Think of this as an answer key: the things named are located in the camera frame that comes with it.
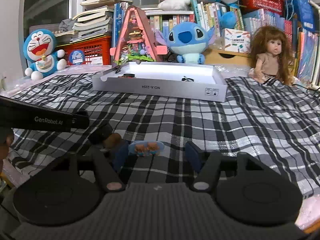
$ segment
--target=doll's hair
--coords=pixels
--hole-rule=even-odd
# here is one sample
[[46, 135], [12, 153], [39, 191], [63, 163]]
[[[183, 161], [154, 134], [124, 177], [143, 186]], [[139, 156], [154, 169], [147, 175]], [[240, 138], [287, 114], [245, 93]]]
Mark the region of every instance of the doll's hair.
[[291, 78], [289, 74], [288, 65], [292, 60], [291, 46], [283, 31], [276, 27], [264, 26], [257, 30], [253, 40], [251, 41], [251, 63], [252, 67], [256, 66], [257, 55], [267, 52], [267, 43], [270, 40], [280, 40], [282, 43], [282, 51], [279, 54], [279, 70], [276, 78], [283, 84], [290, 85]]

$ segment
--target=black and white checkered cloth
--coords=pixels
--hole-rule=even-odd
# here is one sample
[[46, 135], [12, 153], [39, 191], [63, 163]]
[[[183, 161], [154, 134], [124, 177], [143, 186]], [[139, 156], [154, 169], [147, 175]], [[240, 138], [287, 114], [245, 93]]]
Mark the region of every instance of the black and white checkered cloth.
[[124, 139], [165, 145], [159, 157], [129, 158], [120, 173], [124, 182], [189, 183], [194, 173], [183, 151], [192, 140], [206, 151], [247, 152], [297, 184], [305, 197], [320, 193], [319, 100], [297, 87], [234, 77], [226, 79], [226, 102], [219, 103], [93, 91], [91, 76], [55, 77], [13, 97], [90, 116], [87, 130], [71, 133], [15, 130], [9, 159], [19, 171], [34, 175], [66, 152], [97, 150], [88, 136], [110, 122]]

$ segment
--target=toy house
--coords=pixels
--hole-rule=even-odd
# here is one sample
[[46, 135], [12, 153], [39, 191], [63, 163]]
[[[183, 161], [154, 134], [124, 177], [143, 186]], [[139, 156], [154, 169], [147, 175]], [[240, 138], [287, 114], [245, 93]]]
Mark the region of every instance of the toy house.
[[167, 54], [167, 46], [156, 45], [154, 33], [143, 10], [131, 5], [128, 7], [119, 40], [110, 49], [116, 65], [128, 61], [162, 61], [159, 55]]

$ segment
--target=ribbed black surface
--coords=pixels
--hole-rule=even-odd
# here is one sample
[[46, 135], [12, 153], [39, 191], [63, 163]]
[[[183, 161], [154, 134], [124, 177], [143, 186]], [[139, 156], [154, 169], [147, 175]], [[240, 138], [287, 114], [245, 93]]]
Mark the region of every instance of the ribbed black surface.
[[205, 193], [184, 183], [132, 183], [121, 193], [107, 194], [89, 216], [74, 224], [44, 228], [22, 224], [17, 240], [294, 240], [304, 236], [294, 224], [258, 228], [240, 224]]

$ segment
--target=red plastic basket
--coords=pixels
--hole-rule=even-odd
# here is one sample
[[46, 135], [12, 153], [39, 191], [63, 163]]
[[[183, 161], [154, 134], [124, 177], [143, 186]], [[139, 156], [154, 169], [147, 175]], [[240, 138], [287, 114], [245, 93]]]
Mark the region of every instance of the red plastic basket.
[[241, 0], [246, 12], [252, 12], [258, 9], [265, 9], [277, 14], [283, 15], [283, 1], [282, 0]]
[[90, 64], [91, 58], [93, 57], [102, 57], [103, 65], [110, 65], [110, 48], [111, 36], [103, 36], [90, 41], [82, 41], [59, 47], [59, 49], [63, 49], [65, 51], [65, 59], [68, 65], [71, 65], [69, 62], [69, 55], [73, 50], [76, 49], [82, 50], [84, 52], [86, 64]]

